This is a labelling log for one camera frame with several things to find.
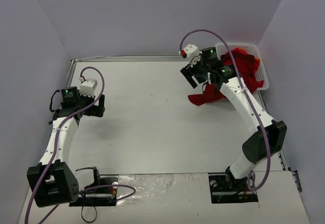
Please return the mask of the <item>red t shirt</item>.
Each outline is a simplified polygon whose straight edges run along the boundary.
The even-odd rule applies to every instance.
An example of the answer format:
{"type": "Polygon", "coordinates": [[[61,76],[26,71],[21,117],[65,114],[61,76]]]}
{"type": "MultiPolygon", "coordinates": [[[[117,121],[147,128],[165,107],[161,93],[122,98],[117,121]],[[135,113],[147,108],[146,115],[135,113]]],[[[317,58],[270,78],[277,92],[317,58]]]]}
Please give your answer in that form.
{"type": "MultiPolygon", "coordinates": [[[[250,64],[242,60],[237,60],[236,65],[246,87],[251,93],[255,93],[258,88],[263,86],[263,81],[256,80],[255,73],[257,70],[254,70],[250,64]]],[[[204,91],[201,94],[188,95],[189,101],[196,106],[200,106],[205,103],[216,102],[223,98],[225,98],[225,96],[217,91],[214,85],[210,84],[205,86],[204,91]]]]}

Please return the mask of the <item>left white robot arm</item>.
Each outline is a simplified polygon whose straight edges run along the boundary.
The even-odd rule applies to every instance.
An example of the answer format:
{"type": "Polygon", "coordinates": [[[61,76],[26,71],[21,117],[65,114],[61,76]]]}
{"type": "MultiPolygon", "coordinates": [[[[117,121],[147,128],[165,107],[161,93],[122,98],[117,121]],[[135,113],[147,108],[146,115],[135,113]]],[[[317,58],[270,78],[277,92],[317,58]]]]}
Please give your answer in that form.
{"type": "Polygon", "coordinates": [[[61,108],[54,110],[52,133],[46,151],[36,166],[29,167],[27,179],[32,199],[38,207],[75,202],[79,183],[68,166],[72,140],[82,116],[103,117],[105,96],[94,96],[94,88],[86,94],[82,87],[59,90],[61,108]]]}

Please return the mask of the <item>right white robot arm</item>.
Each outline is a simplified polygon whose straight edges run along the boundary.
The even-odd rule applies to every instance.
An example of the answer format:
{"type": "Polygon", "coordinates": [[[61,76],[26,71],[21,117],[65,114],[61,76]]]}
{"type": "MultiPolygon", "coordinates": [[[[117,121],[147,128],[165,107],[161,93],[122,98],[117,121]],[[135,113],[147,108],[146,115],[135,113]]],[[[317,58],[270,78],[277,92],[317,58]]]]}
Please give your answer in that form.
{"type": "Polygon", "coordinates": [[[200,50],[191,44],[179,54],[188,60],[181,74],[189,84],[205,86],[202,93],[188,96],[190,102],[200,106],[228,99],[248,127],[241,156],[226,170],[226,186],[237,190],[259,163],[282,149],[287,131],[286,124],[270,116],[252,95],[264,84],[255,76],[260,60],[241,48],[218,57],[215,47],[200,50]]]}

